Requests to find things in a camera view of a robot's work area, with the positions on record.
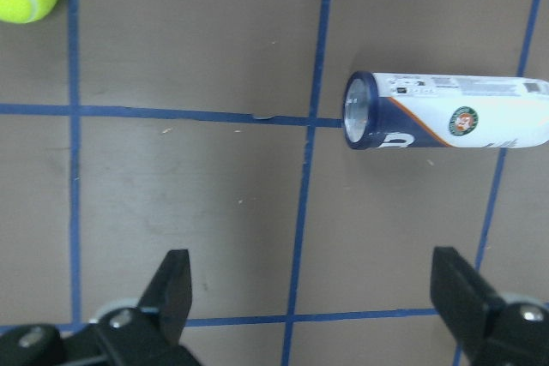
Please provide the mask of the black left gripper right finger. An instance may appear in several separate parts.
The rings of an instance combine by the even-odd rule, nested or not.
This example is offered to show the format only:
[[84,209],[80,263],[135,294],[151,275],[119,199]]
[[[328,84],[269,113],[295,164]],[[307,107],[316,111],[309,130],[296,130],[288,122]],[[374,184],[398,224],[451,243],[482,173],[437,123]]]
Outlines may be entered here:
[[506,302],[453,247],[432,252],[430,298],[458,345],[479,349]]

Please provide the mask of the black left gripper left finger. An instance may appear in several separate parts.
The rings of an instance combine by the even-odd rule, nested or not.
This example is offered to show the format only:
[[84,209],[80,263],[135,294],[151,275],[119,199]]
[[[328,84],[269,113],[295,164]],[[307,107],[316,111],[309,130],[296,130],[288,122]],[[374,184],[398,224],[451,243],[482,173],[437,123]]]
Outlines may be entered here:
[[137,308],[148,316],[170,345],[178,345],[191,305],[189,251],[169,250],[142,293]]

